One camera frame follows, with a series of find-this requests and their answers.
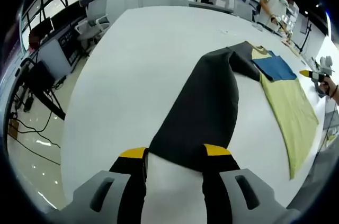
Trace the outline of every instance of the person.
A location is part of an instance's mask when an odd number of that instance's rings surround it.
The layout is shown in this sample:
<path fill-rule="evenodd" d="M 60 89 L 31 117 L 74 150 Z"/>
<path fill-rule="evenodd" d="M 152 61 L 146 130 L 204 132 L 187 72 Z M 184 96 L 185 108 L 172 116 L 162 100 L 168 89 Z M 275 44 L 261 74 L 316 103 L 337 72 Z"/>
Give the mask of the person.
<path fill-rule="evenodd" d="M 288 34 L 286 24 L 282 20 L 282 16 L 286 15 L 286 8 L 288 3 L 286 0 L 260 0 L 260 13 L 257 22 L 269 28 L 274 32 L 277 32 L 280 25 L 284 29 L 285 33 Z"/>
<path fill-rule="evenodd" d="M 331 78 L 325 77 L 324 81 L 320 84 L 320 89 L 326 93 L 329 89 L 329 94 L 332 99 L 339 105 L 339 91 L 338 86 L 332 81 Z"/>

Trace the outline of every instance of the computer monitor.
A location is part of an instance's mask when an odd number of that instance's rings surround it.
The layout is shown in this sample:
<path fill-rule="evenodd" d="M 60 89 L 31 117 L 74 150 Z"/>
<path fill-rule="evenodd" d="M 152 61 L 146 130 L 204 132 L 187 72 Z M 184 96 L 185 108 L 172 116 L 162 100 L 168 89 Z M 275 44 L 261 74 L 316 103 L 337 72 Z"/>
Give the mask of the computer monitor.
<path fill-rule="evenodd" d="M 54 30 L 57 31 L 64 28 L 66 25 L 72 23 L 72 21 L 85 15 L 85 8 L 80 7 L 79 2 L 73 3 L 52 17 Z"/>
<path fill-rule="evenodd" d="M 32 32 L 35 36 L 39 37 L 42 40 L 47 34 L 49 34 L 53 30 L 51 18 L 46 18 L 37 26 L 32 29 Z"/>

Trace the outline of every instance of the hand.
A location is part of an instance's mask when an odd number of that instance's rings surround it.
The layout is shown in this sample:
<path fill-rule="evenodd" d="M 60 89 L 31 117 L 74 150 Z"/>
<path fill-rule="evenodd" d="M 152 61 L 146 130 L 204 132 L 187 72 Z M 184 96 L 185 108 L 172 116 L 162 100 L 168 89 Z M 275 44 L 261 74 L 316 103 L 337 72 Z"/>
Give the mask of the hand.
<path fill-rule="evenodd" d="M 329 95 L 332 96 L 335 88 L 336 88 L 336 84 L 334 84 L 334 82 L 332 81 L 332 79 L 330 79 L 329 77 L 325 77 L 324 81 L 320 84 L 320 89 L 326 93 L 327 90 L 329 89 Z"/>
<path fill-rule="evenodd" d="M 272 22 L 273 24 L 278 25 L 278 22 L 277 22 L 275 16 L 273 16 L 273 15 L 271 16 L 271 22 Z"/>

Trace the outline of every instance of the storage box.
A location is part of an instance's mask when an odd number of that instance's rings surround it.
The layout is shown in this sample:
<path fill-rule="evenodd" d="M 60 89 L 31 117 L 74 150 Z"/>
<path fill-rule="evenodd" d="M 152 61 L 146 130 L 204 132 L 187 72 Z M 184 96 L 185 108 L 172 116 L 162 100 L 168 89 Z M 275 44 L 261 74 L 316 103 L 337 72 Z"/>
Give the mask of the storage box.
<path fill-rule="evenodd" d="M 234 11 L 234 8 L 235 8 L 235 1 L 234 0 L 225 0 L 226 2 L 226 6 L 225 8 L 231 10 L 231 11 Z"/>
<path fill-rule="evenodd" d="M 216 0 L 215 6 L 225 8 L 226 2 L 224 2 L 223 0 Z"/>

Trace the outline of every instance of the desk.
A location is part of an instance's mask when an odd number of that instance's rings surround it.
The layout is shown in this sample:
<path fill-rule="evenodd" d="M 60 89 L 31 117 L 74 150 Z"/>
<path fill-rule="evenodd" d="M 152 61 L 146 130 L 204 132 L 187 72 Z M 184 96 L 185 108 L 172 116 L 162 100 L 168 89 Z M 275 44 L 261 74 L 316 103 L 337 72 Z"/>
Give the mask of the desk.
<path fill-rule="evenodd" d="M 44 62 L 55 80 L 70 74 L 80 58 L 79 51 L 76 51 L 76 49 L 81 44 L 76 39 L 78 34 L 74 30 L 74 26 L 83 18 L 84 16 L 79 17 L 70 24 L 51 32 L 42 41 L 38 61 Z"/>
<path fill-rule="evenodd" d="M 239 110 L 229 149 L 239 166 L 267 182 L 286 207 L 314 161 L 325 99 L 298 73 L 309 68 L 278 36 L 241 18 L 192 7 L 128 10 L 94 49 L 65 120 L 61 174 L 67 200 L 87 179 L 108 170 L 121 152 L 149 146 L 202 55 L 245 40 L 283 57 L 319 119 L 309 156 L 290 180 L 284 140 L 261 84 L 236 74 Z M 206 223 L 201 185 L 200 173 L 149 155 L 143 223 Z"/>

